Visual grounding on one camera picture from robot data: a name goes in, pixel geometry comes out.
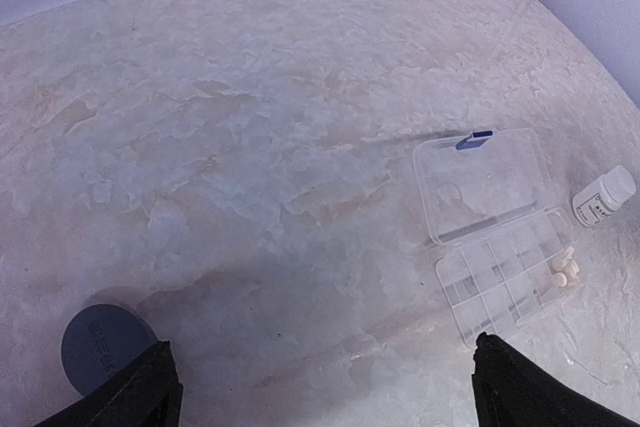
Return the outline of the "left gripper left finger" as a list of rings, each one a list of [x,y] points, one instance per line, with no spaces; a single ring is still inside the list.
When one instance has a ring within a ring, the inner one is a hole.
[[[158,341],[94,392],[36,426],[177,426],[182,398],[171,344]]]

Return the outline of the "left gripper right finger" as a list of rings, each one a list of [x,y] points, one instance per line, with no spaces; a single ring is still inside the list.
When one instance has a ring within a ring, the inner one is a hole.
[[[628,419],[566,387],[502,338],[481,333],[471,376],[480,426],[626,426]]]

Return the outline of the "grey bottle cap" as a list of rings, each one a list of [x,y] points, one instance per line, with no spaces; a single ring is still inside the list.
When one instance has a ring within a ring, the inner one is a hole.
[[[87,396],[156,341],[151,327],[136,314],[113,304],[94,304],[65,328],[62,366],[73,388]]]

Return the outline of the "clear plastic pill organizer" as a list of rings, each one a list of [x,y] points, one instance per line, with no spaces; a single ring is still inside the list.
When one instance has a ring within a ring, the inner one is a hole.
[[[468,347],[482,332],[510,335],[577,287],[558,288],[548,267],[571,246],[570,223],[533,130],[428,140],[413,163],[430,239],[445,250],[436,275]]]

